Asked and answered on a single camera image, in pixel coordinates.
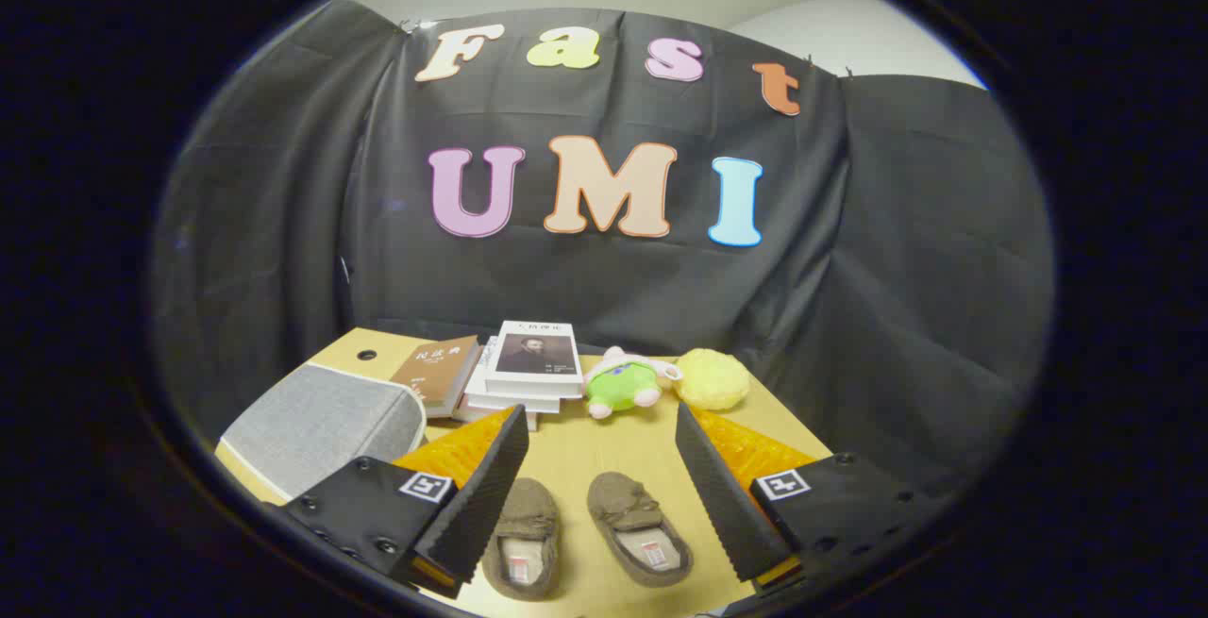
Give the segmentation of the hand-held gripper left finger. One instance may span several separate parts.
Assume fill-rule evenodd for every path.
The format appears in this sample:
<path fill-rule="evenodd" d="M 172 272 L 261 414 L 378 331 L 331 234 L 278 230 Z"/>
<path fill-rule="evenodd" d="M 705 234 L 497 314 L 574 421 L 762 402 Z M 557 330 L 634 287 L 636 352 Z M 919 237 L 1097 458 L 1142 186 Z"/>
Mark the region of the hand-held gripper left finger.
<path fill-rule="evenodd" d="M 353 457 L 283 514 L 377 575 L 453 599 L 474 578 L 528 447 L 525 407 L 509 407 L 396 460 Z"/>

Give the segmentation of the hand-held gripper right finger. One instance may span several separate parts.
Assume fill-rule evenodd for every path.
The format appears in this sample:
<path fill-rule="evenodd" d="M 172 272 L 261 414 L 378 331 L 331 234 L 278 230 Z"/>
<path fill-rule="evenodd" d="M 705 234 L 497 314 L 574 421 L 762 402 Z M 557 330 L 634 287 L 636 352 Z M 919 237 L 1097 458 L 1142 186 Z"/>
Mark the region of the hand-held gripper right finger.
<path fill-rule="evenodd" d="M 692 406 L 678 408 L 676 448 L 730 566 L 760 599 L 849 581 L 945 505 L 856 451 L 815 457 Z"/>

